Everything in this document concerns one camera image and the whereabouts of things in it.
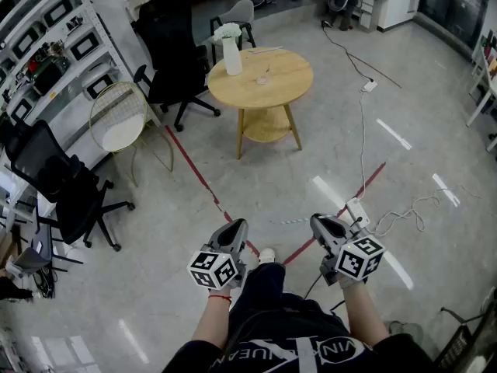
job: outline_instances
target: gray chair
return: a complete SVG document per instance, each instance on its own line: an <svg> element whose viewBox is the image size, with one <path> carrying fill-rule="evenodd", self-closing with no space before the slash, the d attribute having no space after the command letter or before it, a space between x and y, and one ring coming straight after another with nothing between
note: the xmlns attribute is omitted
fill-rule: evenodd
<svg viewBox="0 0 497 373"><path fill-rule="evenodd" d="M36 232L30 247L17 257L15 261L8 262L6 269L17 277L30 276L52 262L53 258L68 261L70 263L83 264L81 261L73 260L64 256L54 254L52 241L60 241L52 237L51 228L42 224ZM51 267L52 270L67 272L61 268Z"/></svg>
<svg viewBox="0 0 497 373"><path fill-rule="evenodd" d="M242 36L237 37L238 49L242 49L244 41L248 41L252 47L255 47L254 37L252 36L252 25L254 23L254 4L250 0L241 0L236 3L231 10L225 12L210 20L210 37L209 43L212 50L212 63L216 64L216 46L222 47L222 40L214 40L214 24L218 26L224 23L237 23L242 30Z"/></svg>

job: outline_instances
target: power strip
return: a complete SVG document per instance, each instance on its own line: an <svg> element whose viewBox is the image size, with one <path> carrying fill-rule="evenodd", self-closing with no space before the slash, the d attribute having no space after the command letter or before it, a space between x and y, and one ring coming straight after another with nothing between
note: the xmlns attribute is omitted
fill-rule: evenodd
<svg viewBox="0 0 497 373"><path fill-rule="evenodd" d="M374 89L376 89L376 86L378 85L378 83L376 83L375 81L372 81L372 82L368 82L364 87L363 87L363 91L364 92L372 92Z"/></svg>
<svg viewBox="0 0 497 373"><path fill-rule="evenodd" d="M362 229L370 224L370 219L364 211L363 206L361 206L359 199L357 199L356 197L350 199L346 203L346 206L354 221L357 221L359 217L362 217L362 220L356 223L359 228Z"/></svg>

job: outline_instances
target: red wristband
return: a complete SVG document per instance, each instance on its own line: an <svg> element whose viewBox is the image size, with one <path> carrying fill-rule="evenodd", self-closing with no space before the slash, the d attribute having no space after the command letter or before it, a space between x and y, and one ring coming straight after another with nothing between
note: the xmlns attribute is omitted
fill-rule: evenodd
<svg viewBox="0 0 497 373"><path fill-rule="evenodd" d="M219 298L224 298L224 300L228 300L231 304L231 297L230 296L226 296L226 295L210 295L209 298L211 297L219 297Z"/></svg>

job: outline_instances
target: black office chair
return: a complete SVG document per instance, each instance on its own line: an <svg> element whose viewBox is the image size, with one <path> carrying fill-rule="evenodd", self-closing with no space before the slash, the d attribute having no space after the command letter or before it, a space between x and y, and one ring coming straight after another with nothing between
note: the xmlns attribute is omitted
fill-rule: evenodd
<svg viewBox="0 0 497 373"><path fill-rule="evenodd" d="M215 109L196 96L207 90L205 74L209 71L207 48L195 46L192 35L192 13L188 5L174 0L151 0L140 8L140 19L134 24L152 58L155 73L151 82L139 67L134 81L145 81L150 87L149 103L161 103L163 112L173 103L181 103L174 122L177 131L188 103L196 103L220 116Z"/></svg>
<svg viewBox="0 0 497 373"><path fill-rule="evenodd" d="M49 202L57 203L57 220L40 218L41 223L58 228L67 244L84 236L86 247L92 246L88 237L98 223L110 246L117 252L121 250L121 246L110 238L103 215L120 207L132 211L134 204L126 201L104 207L103 198L113 184L106 181L98 190L99 177L86 168L78 156L69 158L64 153L47 122L40 120L32 127L19 122L14 127L9 120L4 120L0 134L12 172Z"/></svg>

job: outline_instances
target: table leg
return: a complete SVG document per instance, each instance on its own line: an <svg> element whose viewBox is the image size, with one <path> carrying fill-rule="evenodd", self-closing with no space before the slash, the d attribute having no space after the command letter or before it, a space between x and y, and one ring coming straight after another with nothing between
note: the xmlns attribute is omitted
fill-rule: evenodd
<svg viewBox="0 0 497 373"><path fill-rule="evenodd" d="M245 115L244 109L238 110L238 134L236 138L236 159L240 160L242 157L242 135L243 135L243 117Z"/></svg>
<svg viewBox="0 0 497 373"><path fill-rule="evenodd" d="M481 100L480 102L480 105L478 105L478 107L476 108L476 110L473 112L473 114L471 115L471 117L469 118L469 120L467 121L466 125L468 127L471 126L471 123L474 122L474 119L476 119L476 116L479 115L479 113L481 112L481 110L483 109L483 107L485 106L485 104L488 102L488 100L490 99L490 96L492 95L492 92L489 90L485 96L483 97L483 99Z"/></svg>
<svg viewBox="0 0 497 373"><path fill-rule="evenodd" d="M478 70L478 66L480 65L481 61L482 61L482 57L484 57L483 54L480 53L480 51L478 52L478 57L474 60L474 68L473 68L473 72L471 73L473 76L476 75L476 71Z"/></svg>
<svg viewBox="0 0 497 373"><path fill-rule="evenodd" d="M298 136L297 127L295 126L294 117L292 116L292 112L290 110L290 105L286 104L283 106L285 108L285 112L287 112L288 121L290 122L290 127L294 133L294 137L295 137L295 141L297 142L298 149L299 149L299 151L301 151L302 150L301 138Z"/></svg>
<svg viewBox="0 0 497 373"><path fill-rule="evenodd" d="M485 75L485 72L486 72L486 69L483 68L481 70L481 73L478 75L478 77L476 78L476 82L474 83L473 87L471 87L471 90L469 90L469 93L470 95L476 90L476 88L478 87L478 85L480 84L481 80L483 79L483 76Z"/></svg>

